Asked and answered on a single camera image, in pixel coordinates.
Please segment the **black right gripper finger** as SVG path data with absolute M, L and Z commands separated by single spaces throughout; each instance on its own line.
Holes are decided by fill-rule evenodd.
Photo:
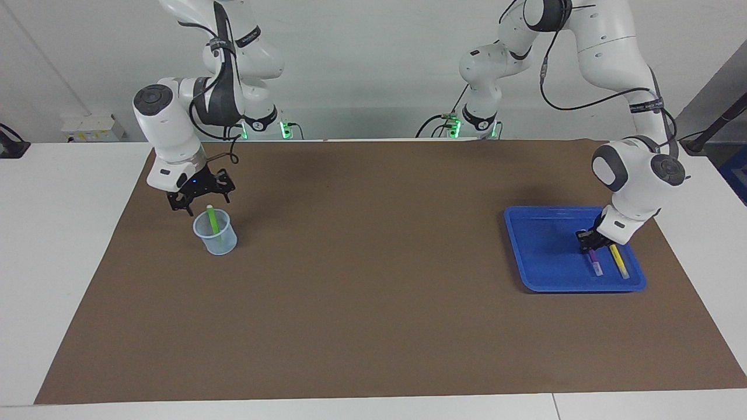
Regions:
M 231 199 L 229 194 L 236 189 L 234 181 L 231 179 L 227 169 L 218 170 L 214 175 L 213 186 L 211 186 L 212 193 L 221 194 L 226 203 L 230 203 Z
M 175 212 L 185 210 L 190 217 L 194 217 L 194 212 L 190 205 L 194 200 L 194 194 L 181 192 L 167 192 L 166 199 L 169 201 L 171 209 Z

